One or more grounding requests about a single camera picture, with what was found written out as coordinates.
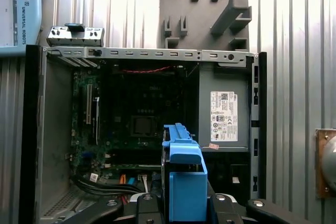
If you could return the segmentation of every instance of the cable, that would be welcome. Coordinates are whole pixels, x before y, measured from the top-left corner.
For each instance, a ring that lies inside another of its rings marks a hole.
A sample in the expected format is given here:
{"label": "cable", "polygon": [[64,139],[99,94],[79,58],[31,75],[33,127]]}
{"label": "cable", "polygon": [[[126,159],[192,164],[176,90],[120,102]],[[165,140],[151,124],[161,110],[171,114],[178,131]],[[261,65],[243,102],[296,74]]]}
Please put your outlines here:
{"label": "cable", "polygon": [[153,70],[144,70],[144,71],[133,71],[133,70],[122,70],[123,72],[126,73],[155,73],[155,72],[160,72],[163,70],[166,70],[168,68],[172,68],[173,66],[167,66],[167,67],[163,67],[163,68],[158,68],[158,69],[153,69]]}
{"label": "cable", "polygon": [[143,180],[143,185],[145,187],[145,192],[148,193],[148,185],[147,185],[147,175],[145,176],[141,176],[142,180]]}
{"label": "cable", "polygon": [[119,195],[119,194],[138,194],[142,191],[130,185],[103,185],[94,183],[90,180],[84,179],[79,176],[73,176],[71,178],[73,183],[86,193],[93,195]]}

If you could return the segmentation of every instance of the ventilation slot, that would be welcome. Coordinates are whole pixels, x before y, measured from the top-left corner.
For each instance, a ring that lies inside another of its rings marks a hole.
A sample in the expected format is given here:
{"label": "ventilation slot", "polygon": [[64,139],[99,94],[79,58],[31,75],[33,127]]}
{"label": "ventilation slot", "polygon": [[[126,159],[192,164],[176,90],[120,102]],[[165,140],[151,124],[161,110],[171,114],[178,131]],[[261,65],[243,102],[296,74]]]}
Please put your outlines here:
{"label": "ventilation slot", "polygon": [[44,217],[54,216],[56,213],[69,208],[73,201],[78,197],[79,191],[72,189],[68,191],[55,205],[53,205],[45,214]]}

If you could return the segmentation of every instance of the green circuit board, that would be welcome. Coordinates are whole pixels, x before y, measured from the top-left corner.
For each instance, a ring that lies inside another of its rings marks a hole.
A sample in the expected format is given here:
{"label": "green circuit board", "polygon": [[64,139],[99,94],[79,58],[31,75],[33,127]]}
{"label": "green circuit board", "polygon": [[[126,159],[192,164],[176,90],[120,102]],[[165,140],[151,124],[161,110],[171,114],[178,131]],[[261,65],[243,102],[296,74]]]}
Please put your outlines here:
{"label": "green circuit board", "polygon": [[88,115],[92,113],[94,97],[99,97],[99,75],[95,69],[81,69],[73,75],[71,146],[75,151],[72,166],[76,168],[81,163],[84,153],[94,153],[96,163],[103,164],[108,147],[95,139],[94,117]]}
{"label": "green circuit board", "polygon": [[72,170],[103,176],[119,170],[157,169],[163,125],[183,117],[182,92],[172,75],[74,70]]}

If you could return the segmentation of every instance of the white sticker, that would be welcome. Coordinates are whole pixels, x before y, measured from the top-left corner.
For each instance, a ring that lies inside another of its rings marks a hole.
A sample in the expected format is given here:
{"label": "white sticker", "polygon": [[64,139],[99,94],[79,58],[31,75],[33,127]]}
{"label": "white sticker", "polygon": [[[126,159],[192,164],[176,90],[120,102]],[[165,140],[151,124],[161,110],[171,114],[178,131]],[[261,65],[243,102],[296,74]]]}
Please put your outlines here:
{"label": "white sticker", "polygon": [[240,184],[239,178],[238,177],[232,177],[232,183],[233,184]]}
{"label": "white sticker", "polygon": [[238,141],[238,96],[234,92],[211,92],[211,141]]}
{"label": "white sticker", "polygon": [[97,180],[98,180],[98,174],[91,173],[90,181],[97,182]]}

